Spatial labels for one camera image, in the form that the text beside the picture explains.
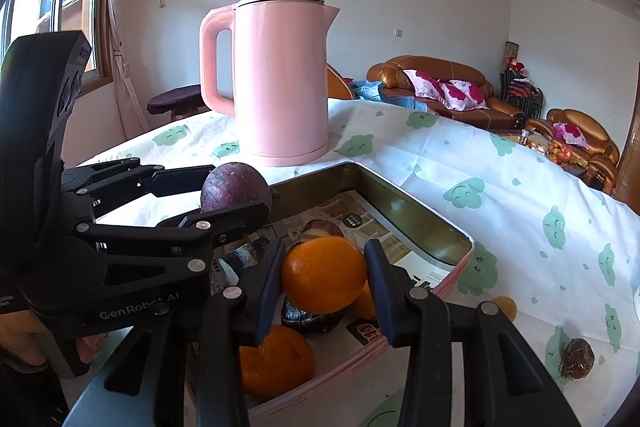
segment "purple round fruit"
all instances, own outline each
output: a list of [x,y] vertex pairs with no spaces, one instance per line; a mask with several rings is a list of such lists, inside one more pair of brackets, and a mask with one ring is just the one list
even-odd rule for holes
[[202,186],[200,207],[203,212],[257,201],[271,212],[271,189],[260,172],[245,163],[225,163],[215,168]]

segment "curtain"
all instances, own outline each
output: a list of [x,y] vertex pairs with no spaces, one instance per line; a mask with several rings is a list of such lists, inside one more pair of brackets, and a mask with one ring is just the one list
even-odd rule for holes
[[145,113],[133,89],[129,76],[129,65],[125,60],[120,38],[120,21],[122,18],[122,0],[107,0],[109,13],[110,35],[109,52],[111,59],[111,74],[118,103],[118,112],[122,128],[127,139],[136,137],[149,131]]

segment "tablecloth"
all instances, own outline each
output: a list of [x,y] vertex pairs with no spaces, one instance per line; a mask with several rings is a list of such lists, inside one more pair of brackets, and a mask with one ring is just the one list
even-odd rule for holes
[[[344,161],[361,163],[434,208],[477,242],[451,302],[498,296],[517,305],[516,327],[562,388],[584,427],[613,415],[640,373],[640,218],[536,152],[468,124],[362,100],[329,101],[330,150],[291,168],[254,164],[270,184]],[[134,138],[88,163],[137,156],[178,168],[244,161],[235,121],[207,112]],[[154,226],[199,205],[199,193],[145,196],[103,223]],[[560,352],[589,341],[583,380],[561,378]]]

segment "metal screw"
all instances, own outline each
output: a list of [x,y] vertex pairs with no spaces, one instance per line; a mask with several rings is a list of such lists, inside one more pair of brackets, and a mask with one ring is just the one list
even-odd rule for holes
[[482,310],[482,313],[486,315],[497,315],[498,311],[500,311],[498,305],[491,301],[486,301],[480,304],[480,309]]
[[165,315],[166,312],[169,311],[169,309],[171,309],[171,306],[169,306],[169,303],[166,303],[164,301],[160,301],[154,304],[154,313],[156,315]]
[[420,286],[415,286],[409,290],[409,296],[421,301],[429,296],[429,292]]
[[242,288],[238,286],[229,286],[229,288],[225,288],[222,292],[222,295],[226,299],[237,299],[242,295]]
[[207,267],[207,264],[202,259],[191,259],[187,263],[187,268],[192,272],[201,272]]

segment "leather armchair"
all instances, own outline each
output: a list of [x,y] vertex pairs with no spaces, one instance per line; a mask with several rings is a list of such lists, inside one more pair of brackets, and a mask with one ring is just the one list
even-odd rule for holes
[[[478,86],[484,96],[488,109],[473,109],[470,111],[452,111],[435,100],[415,96],[414,85],[404,70],[418,70],[430,74],[441,82],[449,80],[466,80]],[[487,82],[480,71],[450,60],[422,57],[418,55],[403,55],[390,58],[381,64],[376,64],[367,73],[367,80],[382,81],[382,91],[392,96],[412,96],[419,102],[437,112],[439,115],[453,120],[473,125],[480,129],[516,129],[524,123],[524,113],[494,97],[494,87]]]
[[596,178],[602,179],[602,192],[612,194],[618,181],[620,150],[610,139],[609,134],[594,118],[575,109],[549,109],[546,120],[532,118],[528,120],[524,129],[535,131],[546,139],[552,140],[555,123],[572,123],[577,126],[587,141],[587,149],[572,146],[574,153],[587,163],[587,172],[583,181],[591,186]]

